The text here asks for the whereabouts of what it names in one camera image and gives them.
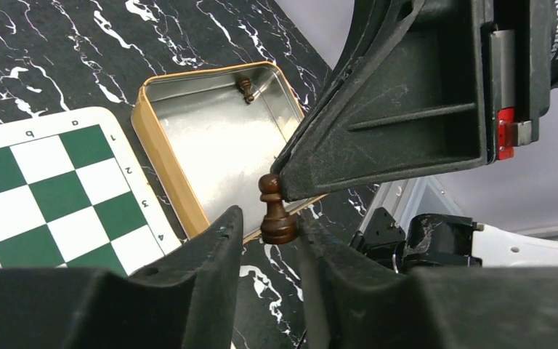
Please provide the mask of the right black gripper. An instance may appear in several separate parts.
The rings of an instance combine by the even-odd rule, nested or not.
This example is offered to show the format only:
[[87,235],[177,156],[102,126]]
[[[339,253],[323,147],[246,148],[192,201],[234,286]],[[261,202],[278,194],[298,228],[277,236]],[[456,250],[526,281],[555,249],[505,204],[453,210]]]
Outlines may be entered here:
[[488,161],[540,138],[558,89],[558,0],[481,1]]

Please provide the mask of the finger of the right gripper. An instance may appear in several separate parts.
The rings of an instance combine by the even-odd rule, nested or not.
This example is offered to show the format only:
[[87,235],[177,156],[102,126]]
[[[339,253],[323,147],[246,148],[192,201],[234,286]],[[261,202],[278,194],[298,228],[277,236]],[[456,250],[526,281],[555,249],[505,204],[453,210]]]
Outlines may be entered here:
[[288,201],[487,161],[487,1],[356,1],[311,113],[272,165]]

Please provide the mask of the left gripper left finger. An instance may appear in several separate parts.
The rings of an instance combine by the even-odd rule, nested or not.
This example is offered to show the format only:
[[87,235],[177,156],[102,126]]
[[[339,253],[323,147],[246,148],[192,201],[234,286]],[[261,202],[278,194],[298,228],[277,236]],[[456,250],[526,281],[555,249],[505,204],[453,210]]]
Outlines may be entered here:
[[102,268],[0,268],[0,348],[229,348],[243,213],[121,277]]

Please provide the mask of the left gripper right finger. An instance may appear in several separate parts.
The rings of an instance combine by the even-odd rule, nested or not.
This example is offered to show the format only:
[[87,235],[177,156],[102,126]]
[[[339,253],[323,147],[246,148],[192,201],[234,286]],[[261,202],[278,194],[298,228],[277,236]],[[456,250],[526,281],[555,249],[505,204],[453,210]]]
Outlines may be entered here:
[[558,348],[558,267],[402,275],[297,222],[310,348]]

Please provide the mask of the brown pawn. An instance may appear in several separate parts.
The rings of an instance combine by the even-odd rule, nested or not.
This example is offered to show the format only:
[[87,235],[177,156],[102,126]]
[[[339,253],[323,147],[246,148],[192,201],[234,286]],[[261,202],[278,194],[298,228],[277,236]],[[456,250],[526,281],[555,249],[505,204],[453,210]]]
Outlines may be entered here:
[[284,207],[279,176],[265,174],[260,177],[258,186],[260,201],[267,207],[260,225],[263,242],[281,245],[294,241],[298,237],[297,221]]

